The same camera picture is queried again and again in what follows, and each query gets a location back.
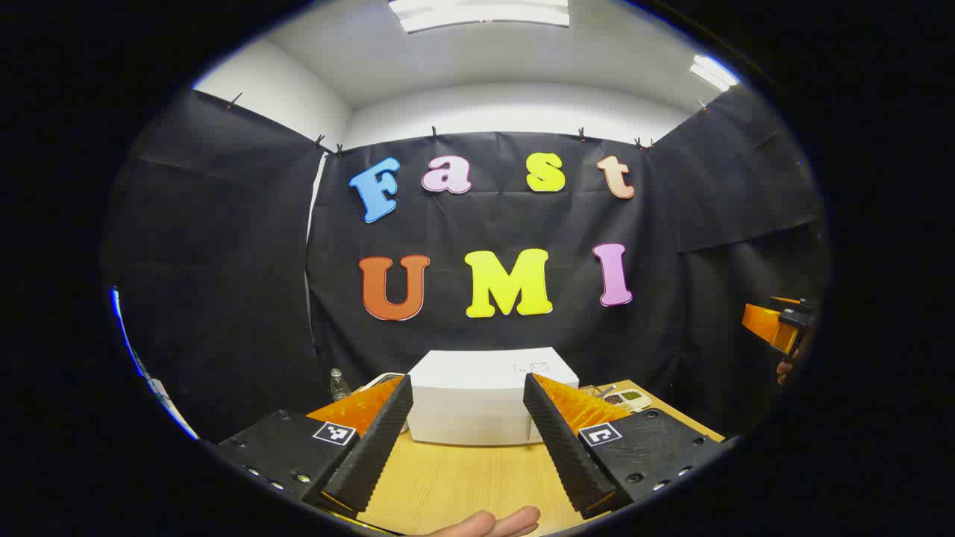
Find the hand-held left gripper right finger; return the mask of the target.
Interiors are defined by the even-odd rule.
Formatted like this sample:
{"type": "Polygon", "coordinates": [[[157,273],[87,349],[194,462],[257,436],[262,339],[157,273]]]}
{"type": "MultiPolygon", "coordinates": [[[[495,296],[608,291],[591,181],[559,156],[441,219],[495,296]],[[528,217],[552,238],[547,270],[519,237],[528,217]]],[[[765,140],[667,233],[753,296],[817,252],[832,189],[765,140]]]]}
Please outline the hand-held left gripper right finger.
{"type": "Polygon", "coordinates": [[[659,408],[627,412],[536,373],[526,374],[523,404],[584,519],[651,502],[738,442],[714,439],[659,408]]]}

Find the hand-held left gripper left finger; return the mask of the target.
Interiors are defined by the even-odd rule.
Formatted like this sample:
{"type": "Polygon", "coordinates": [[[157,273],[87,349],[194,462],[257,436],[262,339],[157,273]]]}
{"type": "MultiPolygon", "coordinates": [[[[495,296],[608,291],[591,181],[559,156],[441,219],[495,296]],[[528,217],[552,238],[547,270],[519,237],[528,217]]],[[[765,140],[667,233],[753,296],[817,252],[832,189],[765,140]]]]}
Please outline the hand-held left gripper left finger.
{"type": "Polygon", "coordinates": [[[410,375],[392,375],[308,414],[277,410],[219,442],[215,454],[293,500],[357,515],[412,407],[410,375]]]}

